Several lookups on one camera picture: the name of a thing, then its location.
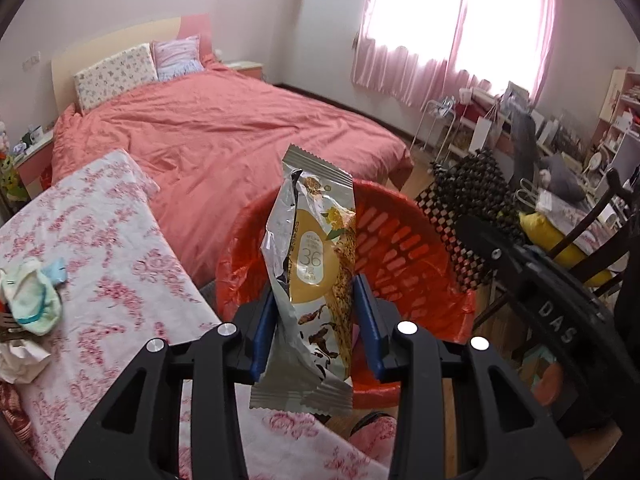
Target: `snack wrapper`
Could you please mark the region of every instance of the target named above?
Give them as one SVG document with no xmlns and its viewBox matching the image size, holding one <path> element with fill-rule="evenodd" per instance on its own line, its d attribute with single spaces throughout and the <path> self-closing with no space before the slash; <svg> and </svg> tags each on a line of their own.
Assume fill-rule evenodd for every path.
<svg viewBox="0 0 640 480">
<path fill-rule="evenodd" d="M 351 175 L 297 146 L 267 221 L 262 254 L 279 320 L 251 407 L 342 415 L 352 407 Z"/>
</svg>

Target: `checkered bag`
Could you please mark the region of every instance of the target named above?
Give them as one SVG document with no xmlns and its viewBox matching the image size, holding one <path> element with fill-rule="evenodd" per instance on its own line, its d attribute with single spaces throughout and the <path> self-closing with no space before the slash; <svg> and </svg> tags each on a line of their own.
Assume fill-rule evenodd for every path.
<svg viewBox="0 0 640 480">
<path fill-rule="evenodd" d="M 522 243 L 518 213 L 502 172 L 491 150 L 468 155 L 446 170 L 433 165 L 434 182 L 415 201 L 440 234 L 451 257 L 460 289 L 475 290 L 489 282 L 490 268 L 484 260 L 465 249 L 454 228 L 458 215 L 471 214 L 490 222 L 513 242 Z"/>
</svg>

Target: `pink bedspread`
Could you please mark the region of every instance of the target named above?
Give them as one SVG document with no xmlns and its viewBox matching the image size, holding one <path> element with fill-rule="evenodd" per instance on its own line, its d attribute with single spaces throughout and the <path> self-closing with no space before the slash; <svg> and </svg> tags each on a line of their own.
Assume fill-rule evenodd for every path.
<svg viewBox="0 0 640 480">
<path fill-rule="evenodd" d="M 114 149 L 130 153 L 160 185 L 152 211 L 197 286 L 214 278 L 238 211 L 280 186 L 290 144 L 398 187 L 412 168 L 404 143 L 372 121 L 220 64 L 138 88 L 86 117 L 70 107 L 54 135 L 54 183 Z"/>
</svg>

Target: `pink pillow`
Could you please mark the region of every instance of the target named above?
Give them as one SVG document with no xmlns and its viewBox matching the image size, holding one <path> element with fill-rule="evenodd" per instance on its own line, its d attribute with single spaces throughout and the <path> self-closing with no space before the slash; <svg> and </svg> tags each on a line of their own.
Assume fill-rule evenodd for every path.
<svg viewBox="0 0 640 480">
<path fill-rule="evenodd" d="M 200 63 L 200 35 L 184 40 L 153 41 L 151 49 L 160 81 L 204 70 Z"/>
<path fill-rule="evenodd" d="M 156 69 L 192 59 L 200 60 L 200 35 L 184 40 L 152 41 L 151 51 Z"/>
</svg>

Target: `white cloth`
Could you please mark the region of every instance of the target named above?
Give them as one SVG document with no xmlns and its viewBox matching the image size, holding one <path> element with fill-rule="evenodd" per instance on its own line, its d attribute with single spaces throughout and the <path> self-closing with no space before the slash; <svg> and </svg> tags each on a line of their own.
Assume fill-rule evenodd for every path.
<svg viewBox="0 0 640 480">
<path fill-rule="evenodd" d="M 28 384 L 49 364 L 51 354 L 27 339 L 0 343 L 0 380 Z"/>
<path fill-rule="evenodd" d="M 5 272 L 0 269 L 0 300 L 9 306 L 16 322 L 35 335 L 45 335 L 62 314 L 62 305 L 42 264 L 29 258 Z"/>
</svg>

